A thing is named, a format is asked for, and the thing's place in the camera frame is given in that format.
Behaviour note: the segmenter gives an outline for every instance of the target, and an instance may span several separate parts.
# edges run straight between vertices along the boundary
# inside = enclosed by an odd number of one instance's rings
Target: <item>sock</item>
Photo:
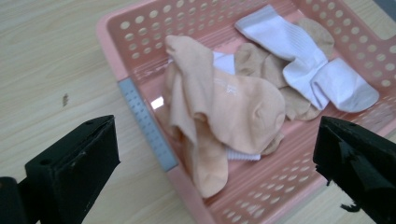
[[[239,20],[235,27],[275,56],[291,61],[283,70],[286,81],[316,108],[324,109],[329,100],[313,92],[310,81],[327,58],[303,28],[285,21],[271,6]]]
[[[174,60],[163,93],[169,123],[182,133],[194,185],[210,197],[227,181],[223,145],[247,154],[272,146],[285,118],[283,97],[268,81],[214,68],[212,51],[190,37],[169,35],[165,45]]]
[[[326,58],[330,60],[335,41],[329,31],[317,21],[308,18],[300,18],[297,20],[296,25],[303,28],[311,36]]]
[[[195,116],[195,111],[191,111],[186,98],[188,94],[183,90],[183,78],[177,65],[169,63],[163,92],[165,106],[169,107],[166,126],[171,127],[168,132],[182,143],[184,164],[194,186],[202,197],[208,198],[227,183],[227,155],[224,145],[210,131],[205,114]]]
[[[288,119],[316,118],[320,111],[299,92],[291,88],[283,78],[282,70],[286,64],[286,61],[250,43],[242,44],[235,53],[235,70],[238,76],[261,77],[279,88],[285,100]]]
[[[230,147],[226,147],[226,150],[227,150],[227,159],[229,161],[259,161],[262,158],[260,154],[251,155],[233,150]]]
[[[361,112],[379,98],[378,91],[340,58],[324,65],[313,78],[312,86],[329,97],[337,109],[349,113]]]
[[[213,52],[213,65],[230,75],[235,75],[235,66],[233,64],[233,54],[225,54],[221,52]]]

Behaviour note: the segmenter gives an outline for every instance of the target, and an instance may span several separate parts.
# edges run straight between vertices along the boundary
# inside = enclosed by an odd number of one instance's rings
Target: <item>small debris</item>
[[[67,106],[67,103],[69,102],[69,95],[67,95],[67,93],[64,95],[62,102],[64,104],[64,107]]]

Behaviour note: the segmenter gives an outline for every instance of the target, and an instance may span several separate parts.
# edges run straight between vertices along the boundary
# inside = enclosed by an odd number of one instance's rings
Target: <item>white sock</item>
[[[379,98],[378,91],[340,58],[318,70],[312,87],[315,92],[321,91],[328,96],[337,109],[349,113],[367,109]]]
[[[226,72],[230,75],[235,75],[233,54],[213,51],[213,65],[223,72]]]
[[[271,6],[239,20],[235,27],[277,57],[291,61],[283,70],[286,81],[317,109],[324,109],[329,100],[313,92],[310,81],[328,60],[303,28],[285,21]]]
[[[259,154],[247,154],[239,151],[235,151],[230,147],[226,147],[227,159],[229,161],[259,161],[262,157]]]
[[[373,105],[379,93],[342,59],[328,63],[311,36],[301,27],[264,7],[235,24],[247,38],[276,56],[291,61],[283,70],[286,81],[323,110],[329,101],[339,110],[360,112]]]

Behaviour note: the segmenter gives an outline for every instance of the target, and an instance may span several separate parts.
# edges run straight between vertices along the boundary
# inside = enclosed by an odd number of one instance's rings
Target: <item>pink plastic basket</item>
[[[381,40],[341,0],[149,0],[106,15],[97,34],[117,80],[130,78],[155,118],[150,103],[162,94],[164,38],[190,35],[232,53],[247,42],[233,24],[267,4],[289,21],[308,17],[321,23],[336,40],[335,55],[380,91],[379,102],[364,112],[347,114],[329,105],[322,115],[381,135],[396,127],[396,36]],[[210,199],[199,197],[182,162],[168,177],[199,223],[274,222],[325,183],[312,162],[318,124],[319,118],[286,122],[278,151],[257,162],[231,161],[226,188]],[[177,143],[169,143],[178,155]]]

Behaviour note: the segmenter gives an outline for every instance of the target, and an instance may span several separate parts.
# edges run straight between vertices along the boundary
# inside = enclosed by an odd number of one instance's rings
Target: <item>table surface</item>
[[[121,164],[84,223],[193,223],[140,132],[95,36],[98,20],[134,0],[0,2],[0,176],[80,123],[116,117]],[[280,223],[373,223],[339,208],[351,200],[323,188]]]

